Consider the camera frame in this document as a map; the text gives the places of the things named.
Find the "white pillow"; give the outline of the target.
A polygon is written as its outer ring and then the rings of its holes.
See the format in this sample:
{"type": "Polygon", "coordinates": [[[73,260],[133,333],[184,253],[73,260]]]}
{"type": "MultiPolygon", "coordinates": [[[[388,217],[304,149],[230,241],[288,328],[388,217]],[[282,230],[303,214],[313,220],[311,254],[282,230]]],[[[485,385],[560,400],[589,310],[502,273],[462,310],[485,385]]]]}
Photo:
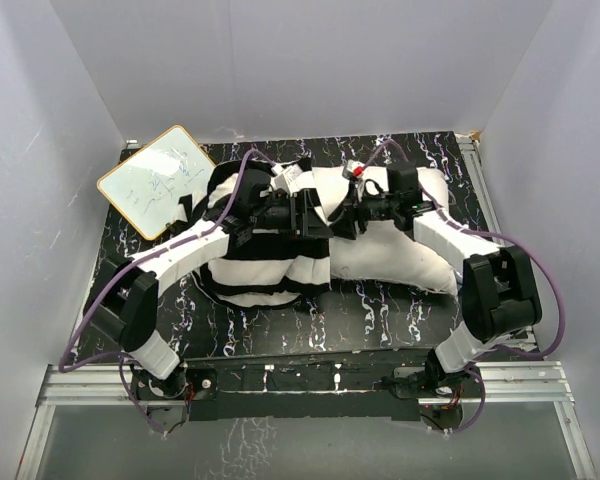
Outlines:
{"type": "MultiPolygon", "coordinates": [[[[317,191],[318,218],[329,217],[345,198],[348,182],[337,168],[299,166],[287,169],[292,186],[317,191]]],[[[455,296],[456,274],[451,265],[430,248],[400,232],[392,221],[373,221],[356,239],[334,236],[318,241],[318,257],[299,253],[288,263],[286,277],[304,286],[327,286],[333,278],[378,280],[406,284],[421,290],[455,296]]]]}

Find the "black white striped pillowcase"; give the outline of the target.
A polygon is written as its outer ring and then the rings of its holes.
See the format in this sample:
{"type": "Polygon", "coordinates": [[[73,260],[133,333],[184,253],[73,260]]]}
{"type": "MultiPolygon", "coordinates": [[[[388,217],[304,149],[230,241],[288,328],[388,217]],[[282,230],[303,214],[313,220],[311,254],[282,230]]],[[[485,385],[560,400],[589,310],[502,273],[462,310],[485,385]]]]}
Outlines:
{"type": "MultiPolygon", "coordinates": [[[[208,219],[224,208],[239,188],[232,216],[246,211],[246,196],[254,187],[270,184],[273,166],[249,160],[242,177],[239,163],[216,166],[207,184],[207,195],[193,210],[195,220],[208,219]]],[[[260,224],[243,240],[230,235],[226,254],[192,270],[197,287],[213,301],[232,308],[283,308],[301,297],[314,298],[330,289],[331,235],[312,218],[317,237],[300,237],[286,229],[290,218],[275,225],[260,224]]]]}

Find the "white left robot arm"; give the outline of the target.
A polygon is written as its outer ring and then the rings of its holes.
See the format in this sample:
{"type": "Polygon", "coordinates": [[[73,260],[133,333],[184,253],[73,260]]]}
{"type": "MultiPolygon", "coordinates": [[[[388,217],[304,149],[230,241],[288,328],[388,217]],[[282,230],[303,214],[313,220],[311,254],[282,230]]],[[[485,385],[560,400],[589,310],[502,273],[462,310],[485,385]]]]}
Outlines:
{"type": "Polygon", "coordinates": [[[193,277],[232,308],[284,308],[330,287],[329,239],[310,159],[218,165],[179,235],[103,266],[86,313],[151,377],[162,397],[186,387],[181,357],[158,332],[162,295],[193,277]]]}

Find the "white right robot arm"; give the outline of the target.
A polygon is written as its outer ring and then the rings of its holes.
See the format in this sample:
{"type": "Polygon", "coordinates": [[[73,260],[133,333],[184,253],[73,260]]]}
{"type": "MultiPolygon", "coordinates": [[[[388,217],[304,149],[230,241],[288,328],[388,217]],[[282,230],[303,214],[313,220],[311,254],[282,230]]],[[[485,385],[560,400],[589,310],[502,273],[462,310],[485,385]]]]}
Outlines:
{"type": "Polygon", "coordinates": [[[453,220],[421,184],[408,163],[388,167],[387,185],[366,177],[365,166],[348,163],[344,199],[330,214],[333,233],[354,240],[372,221],[392,221],[401,232],[433,250],[461,276],[462,320],[432,349],[409,384],[446,397],[458,389],[469,364],[500,345],[506,335],[538,323],[542,308],[529,255],[518,246],[501,247],[453,220]]]}

